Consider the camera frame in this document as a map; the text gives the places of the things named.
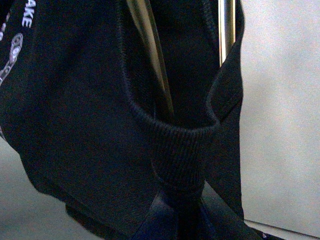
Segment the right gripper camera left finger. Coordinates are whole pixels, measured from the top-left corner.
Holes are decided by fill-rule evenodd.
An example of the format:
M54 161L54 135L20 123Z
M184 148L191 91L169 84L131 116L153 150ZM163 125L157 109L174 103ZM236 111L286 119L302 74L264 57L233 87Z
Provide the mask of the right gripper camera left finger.
M167 195L158 192L138 230L131 240L177 240L178 213L170 206Z

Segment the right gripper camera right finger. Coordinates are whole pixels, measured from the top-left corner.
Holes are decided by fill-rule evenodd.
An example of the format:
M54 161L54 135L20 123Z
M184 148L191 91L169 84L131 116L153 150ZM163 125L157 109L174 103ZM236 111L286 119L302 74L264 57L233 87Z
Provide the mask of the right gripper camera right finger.
M204 213L206 239L212 240L260 240L261 237L223 201L207 183L200 198Z

